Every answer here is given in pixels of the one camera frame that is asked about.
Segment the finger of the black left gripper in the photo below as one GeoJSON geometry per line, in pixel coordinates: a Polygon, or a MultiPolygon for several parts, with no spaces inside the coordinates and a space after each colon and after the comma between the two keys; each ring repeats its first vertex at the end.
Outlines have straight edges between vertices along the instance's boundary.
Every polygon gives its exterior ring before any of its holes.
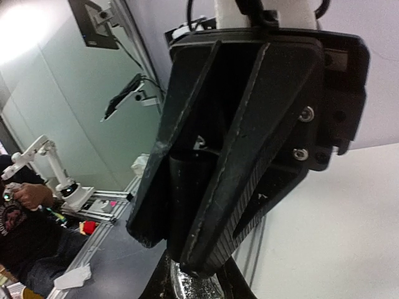
{"type": "Polygon", "coordinates": [[[262,46],[183,249],[180,267],[215,274],[262,216],[249,208],[257,185],[288,141],[311,149],[319,126],[324,53],[316,40],[262,46]]]}
{"type": "Polygon", "coordinates": [[[158,133],[126,224],[127,232],[146,248],[168,235],[169,156],[192,149],[196,142],[195,123],[220,51],[221,41],[216,41],[184,46],[174,54],[158,133]]]}

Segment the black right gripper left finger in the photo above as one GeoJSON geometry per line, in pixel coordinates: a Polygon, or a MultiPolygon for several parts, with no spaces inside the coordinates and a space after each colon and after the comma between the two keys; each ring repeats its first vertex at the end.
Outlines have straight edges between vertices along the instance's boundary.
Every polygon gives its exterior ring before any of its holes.
{"type": "Polygon", "coordinates": [[[172,286],[170,268],[171,258],[168,252],[164,252],[145,287],[145,298],[176,298],[175,291],[172,286]]]}

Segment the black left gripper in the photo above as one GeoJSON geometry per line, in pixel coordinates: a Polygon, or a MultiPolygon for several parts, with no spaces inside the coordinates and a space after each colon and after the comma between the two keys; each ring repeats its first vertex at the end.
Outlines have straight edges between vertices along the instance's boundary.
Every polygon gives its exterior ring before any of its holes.
{"type": "Polygon", "coordinates": [[[299,126],[277,157],[282,159],[294,148],[303,147],[309,153],[309,169],[323,171],[329,165],[333,148],[338,149],[339,155],[348,151],[366,101],[370,61],[359,36],[305,29],[209,29],[186,33],[171,41],[171,58],[176,61],[178,52],[184,49],[197,56],[216,41],[221,42],[221,58],[209,88],[218,135],[225,135],[230,128],[256,54],[264,44],[290,49],[318,45],[324,57],[322,78],[310,82],[311,93],[299,117],[299,126]]]}

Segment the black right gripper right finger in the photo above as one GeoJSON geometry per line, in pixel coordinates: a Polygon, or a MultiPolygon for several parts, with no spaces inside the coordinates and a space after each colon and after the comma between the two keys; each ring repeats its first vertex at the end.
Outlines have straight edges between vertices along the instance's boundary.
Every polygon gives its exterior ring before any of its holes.
{"type": "Polygon", "coordinates": [[[256,299],[233,258],[216,272],[224,297],[227,299],[256,299]]]}

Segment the clear nail polish bottle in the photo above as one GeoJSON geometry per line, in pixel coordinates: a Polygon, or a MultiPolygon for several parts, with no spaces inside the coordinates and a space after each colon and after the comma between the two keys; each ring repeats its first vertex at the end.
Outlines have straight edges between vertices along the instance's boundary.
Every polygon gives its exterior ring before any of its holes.
{"type": "Polygon", "coordinates": [[[208,278],[194,278],[182,272],[179,263],[171,261],[170,279],[175,298],[225,298],[223,289],[216,275],[208,278]]]}

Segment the black nail polish cap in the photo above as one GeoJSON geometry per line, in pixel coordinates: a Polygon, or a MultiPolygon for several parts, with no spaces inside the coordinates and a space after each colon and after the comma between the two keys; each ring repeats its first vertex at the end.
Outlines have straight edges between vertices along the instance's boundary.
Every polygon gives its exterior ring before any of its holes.
{"type": "Polygon", "coordinates": [[[178,151],[169,156],[170,226],[167,249],[174,262],[180,262],[217,160],[218,155],[201,150],[178,151]]]}

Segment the black monitor on arm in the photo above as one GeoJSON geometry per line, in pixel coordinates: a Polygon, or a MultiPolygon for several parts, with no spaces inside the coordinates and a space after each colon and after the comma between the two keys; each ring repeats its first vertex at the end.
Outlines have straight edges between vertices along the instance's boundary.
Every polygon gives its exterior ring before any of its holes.
{"type": "Polygon", "coordinates": [[[93,1],[68,1],[86,47],[118,50],[119,46],[108,24],[113,17],[93,1]]]}

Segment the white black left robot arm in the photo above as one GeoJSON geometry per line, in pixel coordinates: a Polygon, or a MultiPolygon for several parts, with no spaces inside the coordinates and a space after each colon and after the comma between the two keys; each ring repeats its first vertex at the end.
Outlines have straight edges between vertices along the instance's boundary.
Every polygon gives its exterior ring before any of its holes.
{"type": "Polygon", "coordinates": [[[127,222],[143,246],[167,242],[196,278],[214,275],[309,171],[345,154],[366,101],[370,53],[323,31],[330,3],[235,1],[231,22],[171,43],[155,143],[127,222]]]}

